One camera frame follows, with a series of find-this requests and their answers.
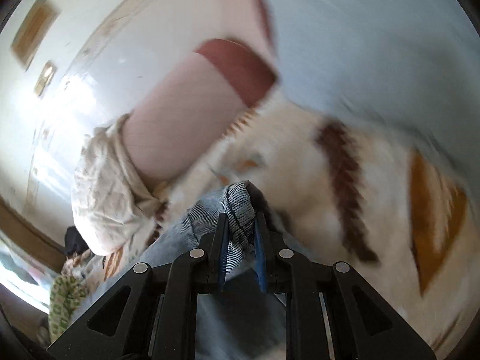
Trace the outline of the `grey denim pants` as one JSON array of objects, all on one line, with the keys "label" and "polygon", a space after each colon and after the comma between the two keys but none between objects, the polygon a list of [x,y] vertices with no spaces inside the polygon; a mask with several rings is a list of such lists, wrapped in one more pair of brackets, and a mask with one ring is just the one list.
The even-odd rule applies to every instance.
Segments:
[{"label": "grey denim pants", "polygon": [[286,311],[253,271],[263,195],[239,182],[199,198],[108,279],[72,326],[70,359],[283,359]]}]

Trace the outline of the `green white patterned blanket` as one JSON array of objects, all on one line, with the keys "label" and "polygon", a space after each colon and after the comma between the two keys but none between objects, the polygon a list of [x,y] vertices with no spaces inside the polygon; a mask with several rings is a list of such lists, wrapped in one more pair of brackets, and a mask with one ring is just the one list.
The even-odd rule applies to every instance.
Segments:
[{"label": "green white patterned blanket", "polygon": [[49,337],[53,344],[70,326],[72,314],[86,299],[89,289],[71,275],[58,275],[49,293]]}]

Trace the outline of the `black cloth bundle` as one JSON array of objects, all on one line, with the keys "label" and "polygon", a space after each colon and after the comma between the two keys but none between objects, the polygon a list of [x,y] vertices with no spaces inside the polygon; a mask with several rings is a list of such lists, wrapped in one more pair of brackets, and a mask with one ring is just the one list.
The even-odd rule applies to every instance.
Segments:
[{"label": "black cloth bundle", "polygon": [[89,246],[78,232],[75,226],[67,228],[64,236],[65,255],[71,258],[75,255],[82,255]]}]

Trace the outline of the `cream crumpled sheet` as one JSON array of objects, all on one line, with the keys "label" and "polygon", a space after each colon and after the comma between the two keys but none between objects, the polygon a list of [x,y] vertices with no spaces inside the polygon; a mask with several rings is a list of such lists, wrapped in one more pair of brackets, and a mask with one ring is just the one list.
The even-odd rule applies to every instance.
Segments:
[{"label": "cream crumpled sheet", "polygon": [[106,256],[154,228],[168,204],[168,184],[145,186],[122,141],[129,115],[98,127],[83,145],[72,182],[73,222],[94,254]]}]

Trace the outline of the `cream leaf pattern blanket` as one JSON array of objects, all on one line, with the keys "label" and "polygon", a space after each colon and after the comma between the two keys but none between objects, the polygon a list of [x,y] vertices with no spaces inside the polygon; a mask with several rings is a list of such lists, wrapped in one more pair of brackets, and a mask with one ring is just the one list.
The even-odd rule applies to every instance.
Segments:
[{"label": "cream leaf pattern blanket", "polygon": [[479,231],[464,191],[415,150],[275,95],[247,111],[168,192],[252,182],[323,263],[346,260],[446,359],[479,310]]}]

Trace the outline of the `pink bolster pillow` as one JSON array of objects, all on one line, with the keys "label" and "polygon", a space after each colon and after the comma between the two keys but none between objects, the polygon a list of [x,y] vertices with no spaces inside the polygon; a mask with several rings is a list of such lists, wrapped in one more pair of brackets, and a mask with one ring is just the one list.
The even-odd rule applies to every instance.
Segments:
[{"label": "pink bolster pillow", "polygon": [[149,190],[186,171],[244,111],[272,88],[276,75],[245,45],[202,43],[157,85],[124,122],[124,147]]}]

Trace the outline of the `light blue pillow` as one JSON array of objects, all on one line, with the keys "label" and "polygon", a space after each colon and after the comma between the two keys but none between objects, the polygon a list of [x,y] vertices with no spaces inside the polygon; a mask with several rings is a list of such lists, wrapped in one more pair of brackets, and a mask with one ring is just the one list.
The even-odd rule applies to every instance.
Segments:
[{"label": "light blue pillow", "polygon": [[299,105],[409,138],[479,186],[479,36],[456,0],[266,0]]}]

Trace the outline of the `wooden window frame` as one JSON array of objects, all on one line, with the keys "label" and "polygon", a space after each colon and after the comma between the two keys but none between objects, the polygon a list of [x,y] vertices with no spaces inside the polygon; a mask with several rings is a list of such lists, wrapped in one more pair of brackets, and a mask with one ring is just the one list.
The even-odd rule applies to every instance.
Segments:
[{"label": "wooden window frame", "polygon": [[1,198],[1,231],[15,245],[54,272],[61,272],[66,261],[64,248],[41,233]]}]

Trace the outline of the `small wall switch plate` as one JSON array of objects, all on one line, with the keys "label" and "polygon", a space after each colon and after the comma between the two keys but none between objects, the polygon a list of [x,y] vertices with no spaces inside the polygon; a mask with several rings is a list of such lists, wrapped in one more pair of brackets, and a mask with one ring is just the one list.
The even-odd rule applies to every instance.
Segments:
[{"label": "small wall switch plate", "polygon": [[48,61],[42,71],[38,80],[34,87],[34,93],[40,97],[43,92],[45,91],[46,87],[50,84],[55,72],[57,71],[57,67],[52,61]]}]

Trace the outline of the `wooden picture frame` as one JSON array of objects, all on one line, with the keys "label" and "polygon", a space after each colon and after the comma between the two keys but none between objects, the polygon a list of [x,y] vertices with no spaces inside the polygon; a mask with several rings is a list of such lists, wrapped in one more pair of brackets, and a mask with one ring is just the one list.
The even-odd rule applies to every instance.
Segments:
[{"label": "wooden picture frame", "polygon": [[47,1],[37,0],[25,16],[10,46],[20,66],[27,71],[41,42],[58,16]]}]

